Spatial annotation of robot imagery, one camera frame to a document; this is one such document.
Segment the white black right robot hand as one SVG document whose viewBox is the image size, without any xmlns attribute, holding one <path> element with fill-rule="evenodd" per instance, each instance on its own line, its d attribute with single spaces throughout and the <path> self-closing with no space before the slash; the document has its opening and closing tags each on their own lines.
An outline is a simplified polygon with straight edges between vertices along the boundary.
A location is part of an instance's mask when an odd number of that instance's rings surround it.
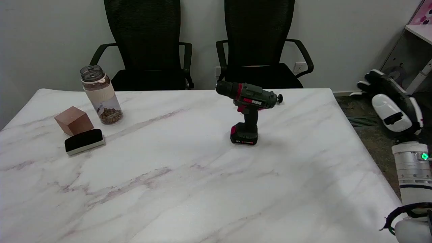
<svg viewBox="0 0 432 243">
<path fill-rule="evenodd" d="M 353 98 L 369 98 L 383 125 L 396 136 L 419 135 L 423 129 L 423 114 L 416 99 L 394 79 L 373 69 L 357 83 Z"/>
</svg>

